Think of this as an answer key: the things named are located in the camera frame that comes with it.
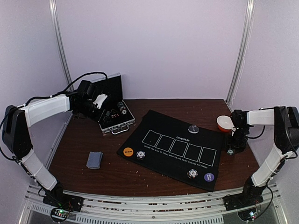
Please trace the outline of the single green poker chip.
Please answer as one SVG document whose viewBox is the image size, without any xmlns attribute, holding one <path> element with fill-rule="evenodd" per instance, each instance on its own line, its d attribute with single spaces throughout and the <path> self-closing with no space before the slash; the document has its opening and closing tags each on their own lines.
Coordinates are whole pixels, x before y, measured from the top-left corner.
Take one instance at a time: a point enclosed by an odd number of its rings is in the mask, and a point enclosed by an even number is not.
<svg viewBox="0 0 299 224">
<path fill-rule="evenodd" d="M 233 150 L 228 150 L 227 153 L 228 153 L 229 155 L 233 155 L 233 154 L 234 154 L 234 151 L 233 151 Z"/>
</svg>

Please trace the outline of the purple small blind button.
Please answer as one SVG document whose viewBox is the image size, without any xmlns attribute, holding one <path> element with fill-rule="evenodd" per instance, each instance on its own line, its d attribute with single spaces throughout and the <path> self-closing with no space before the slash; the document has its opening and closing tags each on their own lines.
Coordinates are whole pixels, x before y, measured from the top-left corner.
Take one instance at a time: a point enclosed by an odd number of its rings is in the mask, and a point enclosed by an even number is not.
<svg viewBox="0 0 299 224">
<path fill-rule="evenodd" d="M 206 174 L 204 175 L 204 180 L 205 180 L 206 182 L 213 182 L 213 181 L 215 180 L 215 176 L 214 176 L 213 173 L 206 173 Z"/>
</svg>

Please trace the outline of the black white dealer button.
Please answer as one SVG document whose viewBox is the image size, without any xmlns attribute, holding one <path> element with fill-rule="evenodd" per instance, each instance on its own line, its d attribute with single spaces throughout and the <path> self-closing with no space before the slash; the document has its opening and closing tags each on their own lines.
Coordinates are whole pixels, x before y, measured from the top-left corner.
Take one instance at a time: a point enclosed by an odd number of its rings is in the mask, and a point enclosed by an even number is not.
<svg viewBox="0 0 299 224">
<path fill-rule="evenodd" d="M 199 127 L 196 126 L 196 125 L 190 125 L 190 126 L 188 127 L 188 131 L 189 131 L 190 133 L 192 133 L 192 134 L 196 134 L 196 133 L 199 132 Z"/>
</svg>

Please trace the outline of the blue playing card deck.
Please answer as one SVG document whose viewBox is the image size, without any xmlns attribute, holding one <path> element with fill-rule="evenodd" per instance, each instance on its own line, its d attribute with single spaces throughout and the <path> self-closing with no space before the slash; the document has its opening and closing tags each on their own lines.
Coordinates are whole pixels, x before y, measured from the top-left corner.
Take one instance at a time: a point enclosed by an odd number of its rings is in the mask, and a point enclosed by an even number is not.
<svg viewBox="0 0 299 224">
<path fill-rule="evenodd" d="M 90 152 L 87 159 L 86 166 L 89 169 L 100 169 L 102 156 L 103 156 L 102 152 Z"/>
</svg>

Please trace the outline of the orange big blind button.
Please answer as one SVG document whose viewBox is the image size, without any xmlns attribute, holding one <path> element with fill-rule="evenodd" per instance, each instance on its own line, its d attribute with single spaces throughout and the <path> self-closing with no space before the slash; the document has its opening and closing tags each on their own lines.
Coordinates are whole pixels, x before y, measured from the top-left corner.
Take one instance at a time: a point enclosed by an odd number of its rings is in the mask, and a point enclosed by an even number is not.
<svg viewBox="0 0 299 224">
<path fill-rule="evenodd" d="M 123 149 L 123 155 L 126 157 L 131 157 L 134 154 L 134 151 L 130 147 L 126 147 Z"/>
</svg>

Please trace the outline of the poker chip stack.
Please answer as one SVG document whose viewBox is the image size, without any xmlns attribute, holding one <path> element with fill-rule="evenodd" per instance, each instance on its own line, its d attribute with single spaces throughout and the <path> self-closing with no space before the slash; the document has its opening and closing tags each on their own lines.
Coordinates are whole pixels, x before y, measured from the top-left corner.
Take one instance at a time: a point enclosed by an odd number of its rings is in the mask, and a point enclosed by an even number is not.
<svg viewBox="0 0 299 224">
<path fill-rule="evenodd" d="M 195 178 L 198 176 L 198 171 L 195 170 L 195 169 L 190 169 L 190 170 L 187 172 L 187 176 L 188 176 L 188 178 L 190 178 L 190 179 L 195 179 Z"/>
</svg>

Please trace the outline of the blue white chip stack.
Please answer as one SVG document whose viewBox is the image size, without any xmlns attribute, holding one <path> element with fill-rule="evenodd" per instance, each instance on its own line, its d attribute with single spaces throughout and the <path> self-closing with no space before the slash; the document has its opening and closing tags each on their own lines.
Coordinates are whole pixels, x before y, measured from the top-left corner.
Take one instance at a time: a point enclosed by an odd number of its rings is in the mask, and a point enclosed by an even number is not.
<svg viewBox="0 0 299 224">
<path fill-rule="evenodd" d="M 136 153 L 136 157 L 138 160 L 143 160 L 145 158 L 145 156 L 146 156 L 146 153 L 142 150 L 140 150 Z"/>
</svg>

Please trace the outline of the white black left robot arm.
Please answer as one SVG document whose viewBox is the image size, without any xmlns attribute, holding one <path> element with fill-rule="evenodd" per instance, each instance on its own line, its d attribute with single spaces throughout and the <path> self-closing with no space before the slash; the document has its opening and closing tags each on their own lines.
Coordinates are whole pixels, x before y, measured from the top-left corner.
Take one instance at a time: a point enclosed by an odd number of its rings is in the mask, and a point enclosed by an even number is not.
<svg viewBox="0 0 299 224">
<path fill-rule="evenodd" d="M 43 123 L 58 114 L 79 112 L 87 117 L 95 117 L 106 101 L 107 95 L 97 94 L 95 98 L 87 98 L 83 93 L 66 92 L 48 97 L 36 97 L 34 101 L 20 106 L 10 105 L 6 108 L 2 121 L 2 140 L 12 152 L 15 161 L 45 191 L 49 200 L 57 207 L 65 206 L 67 196 L 63 186 L 50 173 L 34 150 L 34 126 Z"/>
</svg>

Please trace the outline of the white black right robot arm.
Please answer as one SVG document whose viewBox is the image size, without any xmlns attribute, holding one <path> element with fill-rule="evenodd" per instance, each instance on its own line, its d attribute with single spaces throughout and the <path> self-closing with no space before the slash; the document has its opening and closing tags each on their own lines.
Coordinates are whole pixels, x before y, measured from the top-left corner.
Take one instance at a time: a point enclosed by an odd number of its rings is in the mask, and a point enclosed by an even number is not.
<svg viewBox="0 0 299 224">
<path fill-rule="evenodd" d="M 252 111 L 234 110 L 230 115 L 233 131 L 226 136 L 226 151 L 230 155 L 242 152 L 249 139 L 250 128 L 271 126 L 272 147 L 259 169 L 245 182 L 240 194 L 223 198 L 227 210 L 262 202 L 262 193 L 287 160 L 298 157 L 299 112 L 295 106 L 274 106 Z"/>
</svg>

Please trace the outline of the red white bowl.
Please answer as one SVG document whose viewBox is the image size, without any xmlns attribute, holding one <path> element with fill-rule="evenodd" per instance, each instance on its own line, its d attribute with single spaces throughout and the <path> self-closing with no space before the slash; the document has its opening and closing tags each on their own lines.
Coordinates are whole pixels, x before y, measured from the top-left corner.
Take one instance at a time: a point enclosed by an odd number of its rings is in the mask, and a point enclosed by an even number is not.
<svg viewBox="0 0 299 224">
<path fill-rule="evenodd" d="M 221 115 L 216 120 L 220 131 L 228 133 L 234 128 L 234 124 L 229 116 Z"/>
</svg>

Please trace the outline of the aluminium poker chip case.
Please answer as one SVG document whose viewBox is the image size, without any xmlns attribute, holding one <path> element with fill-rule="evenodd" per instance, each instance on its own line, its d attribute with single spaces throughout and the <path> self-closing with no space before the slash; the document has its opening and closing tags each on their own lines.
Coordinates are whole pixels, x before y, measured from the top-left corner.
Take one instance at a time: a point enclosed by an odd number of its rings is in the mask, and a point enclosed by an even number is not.
<svg viewBox="0 0 299 224">
<path fill-rule="evenodd" d="M 103 134 L 113 135 L 128 131 L 135 118 L 123 99 L 122 79 L 120 73 L 108 76 L 108 80 L 100 79 L 96 82 L 101 93 L 107 99 L 101 107 L 99 126 Z"/>
</svg>

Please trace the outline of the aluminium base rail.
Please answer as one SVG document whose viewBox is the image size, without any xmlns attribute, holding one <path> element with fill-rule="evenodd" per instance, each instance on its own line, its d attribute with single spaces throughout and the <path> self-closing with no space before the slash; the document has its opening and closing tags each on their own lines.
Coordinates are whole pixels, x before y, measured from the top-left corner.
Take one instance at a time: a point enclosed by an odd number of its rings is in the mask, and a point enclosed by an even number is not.
<svg viewBox="0 0 299 224">
<path fill-rule="evenodd" d="M 227 210 L 223 197 L 242 188 L 182 196 L 125 197 L 68 191 L 83 197 L 80 212 L 72 212 L 65 224 L 286 224 L 278 188 L 263 192 L 263 202 Z"/>
</svg>

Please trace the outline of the left aluminium frame post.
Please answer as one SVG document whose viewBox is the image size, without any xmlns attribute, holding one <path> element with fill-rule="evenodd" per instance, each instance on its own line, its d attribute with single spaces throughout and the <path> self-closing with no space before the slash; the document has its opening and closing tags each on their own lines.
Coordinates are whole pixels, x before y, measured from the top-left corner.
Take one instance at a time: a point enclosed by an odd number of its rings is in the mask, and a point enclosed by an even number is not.
<svg viewBox="0 0 299 224">
<path fill-rule="evenodd" d="M 63 69 L 63 74 L 67 82 L 68 90 L 74 91 L 74 86 L 72 84 L 71 74 L 69 70 L 69 66 L 66 59 L 66 54 L 64 50 L 64 44 L 59 24 L 59 17 L 58 17 L 58 11 L 57 11 L 57 1 L 56 0 L 49 0 L 49 6 L 50 6 L 50 15 L 54 27 L 54 32 L 56 36 L 56 42 L 57 42 L 57 48 L 58 48 L 58 55 L 60 58 L 60 62 Z"/>
</svg>

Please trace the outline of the aluminium frame post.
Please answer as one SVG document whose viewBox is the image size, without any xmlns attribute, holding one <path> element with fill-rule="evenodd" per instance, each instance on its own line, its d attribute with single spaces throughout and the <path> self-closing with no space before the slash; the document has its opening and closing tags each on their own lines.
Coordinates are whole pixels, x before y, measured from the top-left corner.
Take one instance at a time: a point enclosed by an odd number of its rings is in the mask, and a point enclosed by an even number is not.
<svg viewBox="0 0 299 224">
<path fill-rule="evenodd" d="M 251 27 L 254 18 L 254 9 L 255 9 L 255 0 L 248 0 L 238 56 L 235 64 L 232 81 L 226 98 L 226 104 L 230 109 L 233 108 L 233 101 L 236 97 L 237 90 L 242 76 L 242 71 L 245 63 L 245 54 L 250 40 Z"/>
<path fill-rule="evenodd" d="M 66 59 L 66 54 L 64 50 L 64 44 L 59 24 L 59 17 L 58 17 L 58 11 L 57 11 L 57 1 L 56 0 L 49 0 L 49 6 L 50 6 L 50 15 L 54 27 L 54 32 L 56 36 L 56 42 L 57 42 L 57 48 L 58 48 L 58 55 L 60 58 L 60 62 L 63 69 L 63 74 L 67 82 L 68 90 L 74 91 L 74 86 L 72 84 L 71 74 L 69 70 L 69 66 Z"/>
</svg>

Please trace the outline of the right aluminium frame post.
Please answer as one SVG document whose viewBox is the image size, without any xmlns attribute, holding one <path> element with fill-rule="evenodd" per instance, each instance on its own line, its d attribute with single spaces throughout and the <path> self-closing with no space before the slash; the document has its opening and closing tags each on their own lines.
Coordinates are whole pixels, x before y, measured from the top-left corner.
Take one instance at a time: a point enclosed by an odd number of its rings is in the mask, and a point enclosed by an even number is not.
<svg viewBox="0 0 299 224">
<path fill-rule="evenodd" d="M 255 9 L 255 0 L 248 0 L 238 56 L 235 64 L 232 81 L 226 98 L 226 104 L 230 109 L 233 108 L 233 101 L 236 97 L 237 90 L 242 76 L 242 71 L 245 63 L 245 54 L 250 40 L 251 27 L 254 18 L 254 9 Z"/>
</svg>

